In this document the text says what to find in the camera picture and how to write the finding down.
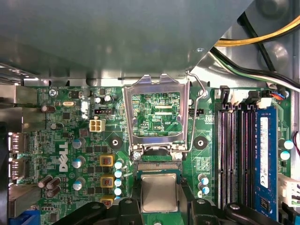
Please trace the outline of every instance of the green wire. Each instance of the green wire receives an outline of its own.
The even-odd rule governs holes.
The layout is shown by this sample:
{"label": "green wire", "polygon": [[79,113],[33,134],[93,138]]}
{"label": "green wire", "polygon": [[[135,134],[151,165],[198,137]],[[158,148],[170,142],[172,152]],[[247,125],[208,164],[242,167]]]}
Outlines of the green wire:
{"label": "green wire", "polygon": [[272,81],[269,81],[267,79],[263,79],[263,78],[258,78],[258,77],[254,77],[254,76],[251,76],[250,74],[245,74],[245,73],[242,73],[234,68],[232,68],[231,66],[227,65],[224,61],[222,61],[220,58],[218,58],[217,56],[215,56],[222,64],[223,66],[225,66],[227,69],[229,69],[231,72],[233,72],[234,74],[237,74],[237,75],[240,75],[240,76],[244,76],[244,77],[247,77],[247,78],[251,78],[251,79],[254,79],[254,80],[258,80],[258,81],[264,81],[264,82],[272,82]]}

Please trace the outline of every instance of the mounting screw hole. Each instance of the mounting screw hole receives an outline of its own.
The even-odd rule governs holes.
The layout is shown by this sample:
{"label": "mounting screw hole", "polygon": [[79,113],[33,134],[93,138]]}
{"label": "mounting screw hole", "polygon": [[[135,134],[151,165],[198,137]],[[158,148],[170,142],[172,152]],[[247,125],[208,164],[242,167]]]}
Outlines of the mounting screw hole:
{"label": "mounting screw hole", "polygon": [[198,145],[199,145],[199,146],[203,146],[203,145],[204,145],[204,142],[203,142],[203,141],[198,141]]}
{"label": "mounting screw hole", "polygon": [[114,146],[118,145],[118,143],[119,143],[118,140],[113,140],[113,141],[112,141],[112,144],[113,144]]}

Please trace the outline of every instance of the capacitor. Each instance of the capacitor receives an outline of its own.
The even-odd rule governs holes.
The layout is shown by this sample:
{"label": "capacitor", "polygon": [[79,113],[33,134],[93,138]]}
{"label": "capacitor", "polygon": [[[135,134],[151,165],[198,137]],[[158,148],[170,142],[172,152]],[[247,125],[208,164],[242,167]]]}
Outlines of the capacitor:
{"label": "capacitor", "polygon": [[62,123],[53,123],[50,126],[51,130],[62,130],[64,125]]}
{"label": "capacitor", "polygon": [[60,192],[60,190],[61,190],[60,186],[56,186],[53,190],[47,191],[46,195],[48,198],[52,198],[56,196]]}
{"label": "capacitor", "polygon": [[113,98],[112,98],[112,96],[110,96],[110,95],[105,95],[104,101],[105,101],[105,103],[107,103],[107,104],[111,104],[111,103],[113,103]]}
{"label": "capacitor", "polygon": [[96,104],[103,104],[104,98],[103,97],[95,97],[95,103]]}
{"label": "capacitor", "polygon": [[203,184],[203,185],[208,185],[209,179],[205,174],[199,174],[198,175],[198,180]]}
{"label": "capacitor", "polygon": [[85,164],[85,158],[84,158],[83,156],[79,156],[79,157],[73,159],[73,162],[72,162],[72,166],[73,166],[75,169],[79,169],[79,168],[82,167],[84,164]]}
{"label": "capacitor", "polygon": [[79,191],[81,190],[81,188],[83,188],[84,185],[85,185],[85,179],[82,177],[77,178],[77,180],[75,180],[75,182],[73,183],[73,189],[75,191]]}
{"label": "capacitor", "polygon": [[39,188],[44,188],[47,183],[49,183],[50,181],[52,181],[52,179],[53,179],[53,177],[51,175],[47,175],[42,180],[40,180],[40,182],[37,184],[37,186]]}
{"label": "capacitor", "polygon": [[282,160],[288,160],[290,158],[291,154],[288,151],[283,151],[280,153],[280,158]]}
{"label": "capacitor", "polygon": [[41,111],[43,113],[54,113],[56,108],[53,105],[43,105]]}
{"label": "capacitor", "polygon": [[285,148],[285,139],[284,138],[280,138],[278,140],[278,147],[281,148],[281,149]]}
{"label": "capacitor", "polygon": [[121,170],[116,170],[116,171],[114,172],[114,176],[115,176],[116,178],[121,178],[121,177],[122,177],[122,171],[121,171]]}
{"label": "capacitor", "polygon": [[284,143],[285,149],[291,150],[294,147],[294,143],[291,140],[286,140]]}
{"label": "capacitor", "polygon": [[72,146],[75,149],[79,149],[79,148],[83,148],[86,144],[86,141],[84,138],[77,138],[75,140],[73,140],[72,142]]}
{"label": "capacitor", "polygon": [[114,164],[114,168],[116,168],[117,170],[121,169],[123,167],[124,164],[124,160],[119,158],[117,159],[117,161]]}
{"label": "capacitor", "polygon": [[121,188],[119,188],[119,187],[117,187],[113,192],[114,192],[114,194],[115,194],[116,196],[122,195],[122,190],[121,190]]}
{"label": "capacitor", "polygon": [[116,179],[114,181],[114,185],[118,188],[122,186],[122,180],[121,179]]}
{"label": "capacitor", "polygon": [[55,177],[52,181],[50,181],[49,183],[47,183],[46,188],[48,190],[53,190],[57,185],[60,184],[60,178],[59,177]]}
{"label": "capacitor", "polygon": [[198,184],[198,189],[202,191],[203,194],[207,195],[210,192],[210,188],[208,186],[203,185],[202,183]]}

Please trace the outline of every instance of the black wire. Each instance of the black wire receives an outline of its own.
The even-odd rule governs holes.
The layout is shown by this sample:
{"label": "black wire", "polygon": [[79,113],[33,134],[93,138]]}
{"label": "black wire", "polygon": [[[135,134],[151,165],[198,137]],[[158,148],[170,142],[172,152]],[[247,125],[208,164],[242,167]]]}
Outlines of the black wire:
{"label": "black wire", "polygon": [[[290,29],[290,30],[288,30],[286,32],[283,32],[281,34],[278,34],[278,35],[276,35],[274,37],[270,37],[270,38],[267,38],[265,40],[255,42],[255,44],[256,43],[265,43],[265,42],[269,42],[269,41],[275,41],[275,40],[277,40],[279,38],[282,38],[284,36],[293,34],[294,32],[298,31],[299,29],[300,29],[300,24],[297,25],[297,26],[295,26],[295,27],[293,27],[292,29]],[[236,39],[227,39],[227,38],[221,38],[220,40],[222,40],[222,41],[236,41]]]}
{"label": "black wire", "polygon": [[223,55],[218,49],[216,49],[215,47],[213,47],[210,52],[212,54],[214,54],[215,56],[217,56],[217,58],[221,59],[222,61],[224,61],[226,64],[230,65],[232,68],[242,72],[242,73],[246,73],[246,74],[256,74],[256,75],[262,75],[262,76],[266,76],[266,77],[273,77],[276,79],[279,79],[281,81],[287,82],[290,85],[299,88],[300,89],[300,84],[293,81],[292,79],[283,76],[281,74],[275,73],[275,72],[271,72],[271,71],[265,71],[265,70],[258,70],[258,69],[248,69],[248,68],[244,68],[244,67],[240,67],[237,64],[235,64],[233,61],[231,61],[228,57],[226,57],[225,55]]}
{"label": "black wire", "polygon": [[[251,38],[258,37],[256,31],[254,30],[251,23],[249,22],[248,17],[245,12],[243,12],[243,14],[239,17],[239,21],[241,22],[241,25],[244,27],[244,30],[248,34],[249,37],[251,37]],[[266,62],[266,65],[267,65],[269,71],[275,72],[276,69],[274,67],[274,64],[272,63],[272,60],[271,60],[266,48],[264,47],[264,45],[262,43],[256,43],[256,47],[261,52],[262,57],[263,57],[264,61]]]}

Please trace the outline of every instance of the screw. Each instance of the screw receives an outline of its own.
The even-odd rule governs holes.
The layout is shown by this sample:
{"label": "screw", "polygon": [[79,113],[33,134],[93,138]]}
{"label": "screw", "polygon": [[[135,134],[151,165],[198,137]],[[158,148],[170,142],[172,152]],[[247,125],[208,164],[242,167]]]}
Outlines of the screw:
{"label": "screw", "polygon": [[140,160],[142,158],[142,154],[139,151],[135,151],[133,153],[133,160]]}
{"label": "screw", "polygon": [[182,157],[183,157],[183,155],[182,155],[181,152],[176,152],[176,153],[174,154],[174,158],[175,158],[176,160],[182,160]]}
{"label": "screw", "polygon": [[230,208],[232,208],[233,210],[239,210],[240,209],[240,207],[236,204],[230,205]]}
{"label": "screw", "polygon": [[198,202],[199,204],[204,204],[204,203],[205,203],[205,201],[204,201],[203,199],[198,199],[197,202]]}
{"label": "screw", "polygon": [[54,90],[54,89],[50,89],[50,90],[49,90],[49,95],[50,95],[51,97],[54,97],[54,96],[57,95],[57,91]]}

